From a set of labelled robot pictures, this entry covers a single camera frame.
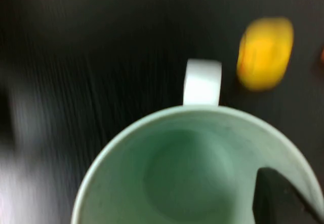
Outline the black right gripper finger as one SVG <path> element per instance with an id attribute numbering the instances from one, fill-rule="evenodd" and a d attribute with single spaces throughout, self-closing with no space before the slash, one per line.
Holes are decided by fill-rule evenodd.
<path id="1" fill-rule="evenodd" d="M 323 223 L 300 191 L 268 167 L 257 171 L 253 215 L 255 223 Z"/>

